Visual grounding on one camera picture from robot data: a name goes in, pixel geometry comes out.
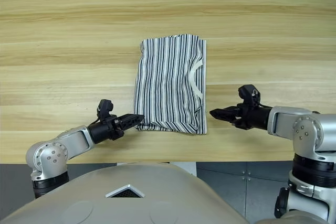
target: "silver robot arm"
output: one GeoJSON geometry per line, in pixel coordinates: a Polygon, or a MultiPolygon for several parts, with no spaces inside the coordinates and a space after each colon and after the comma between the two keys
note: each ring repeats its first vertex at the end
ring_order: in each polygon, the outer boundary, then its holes
{"type": "Polygon", "coordinates": [[[104,140],[116,140],[125,130],[138,125],[142,115],[126,114],[121,117],[110,115],[113,104],[101,100],[97,108],[97,120],[88,127],[85,125],[70,129],[56,138],[39,142],[30,147],[26,162],[33,169],[31,174],[35,198],[69,181],[67,161],[94,148],[104,140]]]}
{"type": "Polygon", "coordinates": [[[295,157],[289,187],[280,190],[275,216],[301,210],[336,224],[336,115],[264,106],[253,85],[238,91],[243,103],[210,114],[240,129],[255,127],[293,141],[295,157]]]}

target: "folded shirt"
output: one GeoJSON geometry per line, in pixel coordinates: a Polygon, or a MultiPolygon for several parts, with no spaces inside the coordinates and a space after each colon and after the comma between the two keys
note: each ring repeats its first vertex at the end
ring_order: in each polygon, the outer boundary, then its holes
{"type": "Polygon", "coordinates": [[[206,41],[190,34],[145,39],[134,93],[140,131],[206,134],[206,41]]]}

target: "vent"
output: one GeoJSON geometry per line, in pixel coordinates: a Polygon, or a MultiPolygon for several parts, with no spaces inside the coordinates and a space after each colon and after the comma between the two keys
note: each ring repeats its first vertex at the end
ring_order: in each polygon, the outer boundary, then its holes
{"type": "Polygon", "coordinates": [[[125,185],[105,195],[106,198],[144,198],[145,194],[132,185],[125,185]]]}
{"type": "Polygon", "coordinates": [[[125,191],[122,191],[110,198],[140,198],[140,196],[133,192],[131,189],[126,189],[125,191]]]}

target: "wooden table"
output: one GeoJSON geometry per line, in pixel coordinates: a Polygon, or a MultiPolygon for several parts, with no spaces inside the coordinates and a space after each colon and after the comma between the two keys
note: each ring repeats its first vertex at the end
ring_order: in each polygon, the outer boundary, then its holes
{"type": "MultiPolygon", "coordinates": [[[[262,102],[336,113],[336,0],[0,0],[1,163],[96,118],[100,99],[133,111],[139,43],[207,40],[207,111],[262,102]]],[[[292,143],[208,115],[207,135],[128,130],[71,163],[279,161],[292,143]]]]}

